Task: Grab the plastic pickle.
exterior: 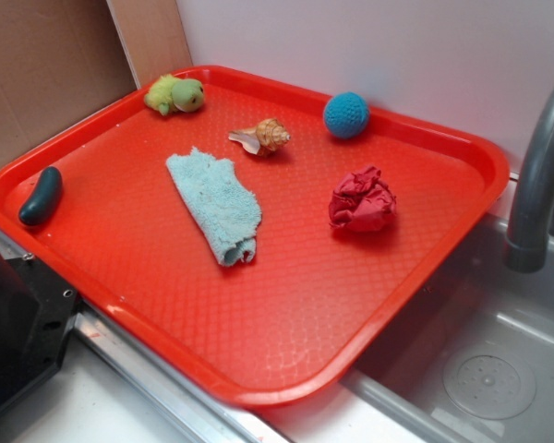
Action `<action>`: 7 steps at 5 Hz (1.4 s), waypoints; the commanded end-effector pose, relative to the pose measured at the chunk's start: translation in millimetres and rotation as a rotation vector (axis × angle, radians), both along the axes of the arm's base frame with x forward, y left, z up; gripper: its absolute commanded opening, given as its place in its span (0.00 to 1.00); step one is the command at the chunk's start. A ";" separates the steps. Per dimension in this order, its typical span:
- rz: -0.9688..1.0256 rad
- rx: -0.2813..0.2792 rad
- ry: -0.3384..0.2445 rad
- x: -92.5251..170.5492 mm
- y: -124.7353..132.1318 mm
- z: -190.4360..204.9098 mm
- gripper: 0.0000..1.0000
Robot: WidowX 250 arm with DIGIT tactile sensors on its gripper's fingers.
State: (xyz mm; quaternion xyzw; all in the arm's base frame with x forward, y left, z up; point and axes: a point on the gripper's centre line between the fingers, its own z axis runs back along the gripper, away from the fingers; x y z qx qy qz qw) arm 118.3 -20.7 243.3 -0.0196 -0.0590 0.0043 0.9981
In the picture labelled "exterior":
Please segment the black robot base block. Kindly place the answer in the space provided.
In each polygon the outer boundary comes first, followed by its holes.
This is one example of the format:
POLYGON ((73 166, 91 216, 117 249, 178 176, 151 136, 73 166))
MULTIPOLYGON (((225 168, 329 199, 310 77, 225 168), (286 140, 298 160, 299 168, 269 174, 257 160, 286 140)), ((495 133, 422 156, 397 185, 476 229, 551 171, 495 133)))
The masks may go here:
POLYGON ((0 414, 60 370, 78 303, 39 258, 0 254, 0 414))

